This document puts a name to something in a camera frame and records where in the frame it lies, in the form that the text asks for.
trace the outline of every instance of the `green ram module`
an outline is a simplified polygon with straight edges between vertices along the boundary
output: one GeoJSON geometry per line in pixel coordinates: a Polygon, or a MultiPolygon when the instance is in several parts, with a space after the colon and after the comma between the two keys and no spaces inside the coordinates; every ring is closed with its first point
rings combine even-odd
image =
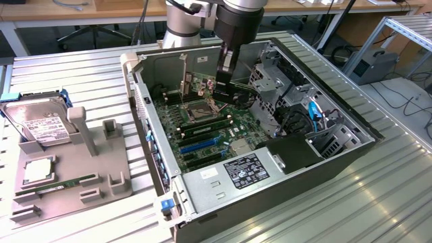
{"type": "Polygon", "coordinates": [[[221,129],[229,128],[234,123],[231,116],[229,115],[225,120],[214,121],[206,125],[201,125],[198,127],[193,127],[186,129],[182,133],[183,139],[193,138],[206,133],[215,132],[221,129]]]}

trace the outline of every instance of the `white sticker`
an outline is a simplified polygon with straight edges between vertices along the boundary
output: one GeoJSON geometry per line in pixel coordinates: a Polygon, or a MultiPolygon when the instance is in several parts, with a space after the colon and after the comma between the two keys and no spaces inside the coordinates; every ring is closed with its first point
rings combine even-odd
{"type": "Polygon", "coordinates": [[[197,62],[198,63],[207,62],[207,61],[209,61],[209,57],[207,56],[206,57],[197,58],[197,62]]]}
{"type": "Polygon", "coordinates": [[[27,120],[23,123],[30,130],[30,133],[41,143],[70,137],[66,125],[58,116],[38,120],[27,120]]]}
{"type": "Polygon", "coordinates": [[[210,168],[206,171],[202,171],[202,177],[203,177],[205,180],[209,179],[210,177],[217,176],[217,175],[218,175],[218,170],[217,170],[215,167],[210,168]]]}
{"type": "Polygon", "coordinates": [[[211,127],[205,128],[205,129],[202,129],[202,130],[198,130],[198,131],[195,131],[193,134],[198,134],[198,133],[202,133],[202,132],[207,132],[209,130],[211,130],[211,127]]]}

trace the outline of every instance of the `blue latch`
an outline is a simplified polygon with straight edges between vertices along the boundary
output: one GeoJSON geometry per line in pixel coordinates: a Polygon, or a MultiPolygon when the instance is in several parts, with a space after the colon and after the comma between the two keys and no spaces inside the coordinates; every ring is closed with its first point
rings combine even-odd
{"type": "Polygon", "coordinates": [[[175,200],[173,198],[167,199],[167,200],[163,200],[161,202],[161,204],[162,204],[162,211],[167,211],[167,210],[173,209],[177,206],[175,200]]]}
{"type": "Polygon", "coordinates": [[[0,97],[0,102],[19,101],[22,97],[21,93],[5,93],[0,97]]]}
{"type": "Polygon", "coordinates": [[[147,136],[146,136],[146,140],[150,141],[150,139],[151,139],[151,130],[149,130],[147,136]]]}
{"type": "Polygon", "coordinates": [[[319,111],[318,105],[314,101],[310,102],[310,106],[309,106],[309,110],[310,110],[310,117],[314,121],[314,130],[315,132],[318,132],[318,121],[323,118],[323,115],[319,111]]]}
{"type": "Polygon", "coordinates": [[[71,102],[71,99],[70,99],[69,91],[66,89],[62,89],[62,91],[59,93],[63,96],[63,98],[66,99],[67,106],[73,107],[73,102],[71,102]]]}

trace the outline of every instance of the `chair wheel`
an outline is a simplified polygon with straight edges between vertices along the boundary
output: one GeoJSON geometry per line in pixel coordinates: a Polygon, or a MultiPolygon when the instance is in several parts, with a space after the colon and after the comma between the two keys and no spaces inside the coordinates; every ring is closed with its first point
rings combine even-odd
{"type": "Polygon", "coordinates": [[[59,48],[66,51],[69,49],[69,44],[59,44],[59,48]]]}

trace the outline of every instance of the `warning label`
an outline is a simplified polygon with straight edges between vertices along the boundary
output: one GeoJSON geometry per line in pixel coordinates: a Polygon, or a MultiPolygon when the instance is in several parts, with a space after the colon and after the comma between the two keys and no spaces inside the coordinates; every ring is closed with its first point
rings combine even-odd
{"type": "Polygon", "coordinates": [[[38,120],[27,120],[25,121],[25,126],[41,143],[70,137],[66,125],[58,116],[38,120]]]}
{"type": "Polygon", "coordinates": [[[238,189],[271,177],[255,153],[226,163],[225,166],[238,189]]]}

